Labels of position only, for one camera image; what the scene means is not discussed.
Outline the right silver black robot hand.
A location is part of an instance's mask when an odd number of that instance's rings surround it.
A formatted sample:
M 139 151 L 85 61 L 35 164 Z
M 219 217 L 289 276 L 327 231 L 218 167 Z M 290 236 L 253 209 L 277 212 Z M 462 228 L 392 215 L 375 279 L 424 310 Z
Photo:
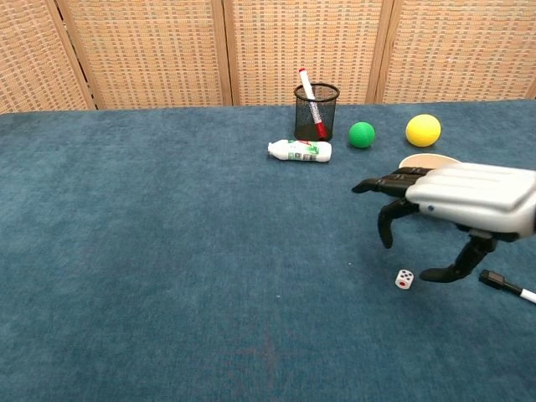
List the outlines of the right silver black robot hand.
M 469 276 L 497 243 L 535 234 L 535 172 L 481 163 L 459 162 L 439 168 L 400 167 L 380 178 L 366 178 L 354 193 L 393 197 L 378 214 L 379 237 L 393 245 L 395 219 L 423 214 L 453 223 L 469 240 L 445 268 L 420 273 L 429 282 L 450 283 Z

